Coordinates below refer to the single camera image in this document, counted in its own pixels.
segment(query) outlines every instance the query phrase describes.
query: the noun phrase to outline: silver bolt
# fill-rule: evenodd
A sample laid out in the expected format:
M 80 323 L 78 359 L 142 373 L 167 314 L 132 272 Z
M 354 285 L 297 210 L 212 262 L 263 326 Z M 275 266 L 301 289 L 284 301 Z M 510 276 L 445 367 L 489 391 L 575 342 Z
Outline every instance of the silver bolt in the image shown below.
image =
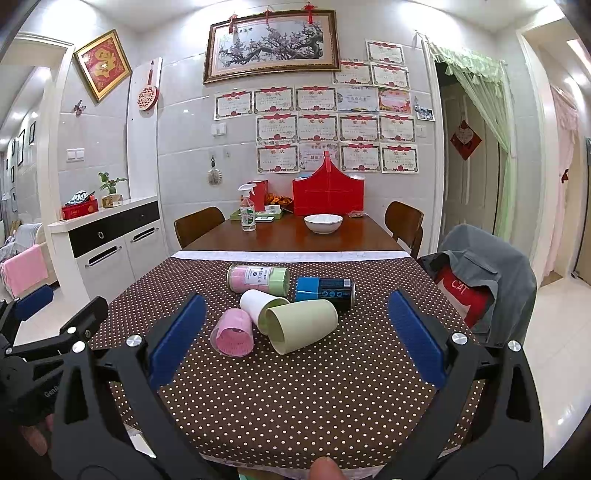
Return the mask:
M 140 343 L 142 343 L 142 337 L 139 335 L 132 335 L 127 338 L 125 343 L 127 343 L 127 346 L 138 346 Z
M 74 345 L 72 345 L 72 351 L 74 353 L 80 353 L 80 352 L 84 351 L 85 348 L 86 348 L 86 344 L 81 341 L 78 341 Z
M 514 352 L 521 350 L 521 344 L 517 340 L 509 340 L 507 346 L 509 347 L 509 350 L 513 350 Z
M 463 333 L 456 332 L 452 335 L 452 342 L 458 345 L 466 345 L 468 343 L 468 337 Z

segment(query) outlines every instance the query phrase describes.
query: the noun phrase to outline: bowl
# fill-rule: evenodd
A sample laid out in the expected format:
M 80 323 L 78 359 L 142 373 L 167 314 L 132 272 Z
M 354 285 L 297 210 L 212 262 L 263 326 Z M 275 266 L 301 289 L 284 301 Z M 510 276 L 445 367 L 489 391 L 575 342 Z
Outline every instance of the bowl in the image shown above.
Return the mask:
M 340 215 L 330 215 L 321 213 L 319 215 L 308 215 L 304 217 L 306 226 L 314 233 L 332 233 L 336 231 L 343 223 L 343 217 Z

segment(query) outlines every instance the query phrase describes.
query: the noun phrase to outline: hanging brush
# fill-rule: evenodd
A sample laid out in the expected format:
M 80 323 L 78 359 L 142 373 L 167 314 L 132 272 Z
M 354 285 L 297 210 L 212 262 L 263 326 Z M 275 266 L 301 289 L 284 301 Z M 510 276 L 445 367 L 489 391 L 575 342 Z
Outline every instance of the hanging brush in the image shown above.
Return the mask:
M 207 172 L 207 181 L 210 185 L 220 185 L 222 182 L 222 172 L 216 168 L 216 159 L 212 155 L 212 169 Z

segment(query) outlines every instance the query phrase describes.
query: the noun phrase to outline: human hand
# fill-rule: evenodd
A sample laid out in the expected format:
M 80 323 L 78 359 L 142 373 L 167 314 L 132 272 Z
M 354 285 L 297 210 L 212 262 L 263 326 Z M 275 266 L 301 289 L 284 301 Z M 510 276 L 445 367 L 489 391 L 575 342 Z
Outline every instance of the human hand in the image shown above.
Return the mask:
M 346 477 L 332 459 L 320 457 L 310 467 L 309 480 L 346 480 Z

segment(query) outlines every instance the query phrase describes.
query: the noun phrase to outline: green curtain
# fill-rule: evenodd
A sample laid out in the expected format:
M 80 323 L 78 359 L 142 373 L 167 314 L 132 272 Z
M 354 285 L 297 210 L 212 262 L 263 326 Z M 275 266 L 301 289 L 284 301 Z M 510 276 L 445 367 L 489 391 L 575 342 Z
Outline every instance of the green curtain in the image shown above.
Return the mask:
M 495 235 L 509 241 L 515 212 L 515 158 L 511 153 L 511 131 L 505 103 L 506 74 L 499 60 L 471 51 L 456 51 L 428 41 L 436 62 L 447 63 L 446 73 L 455 75 L 487 126 L 505 151 L 505 174 L 501 208 L 497 212 Z

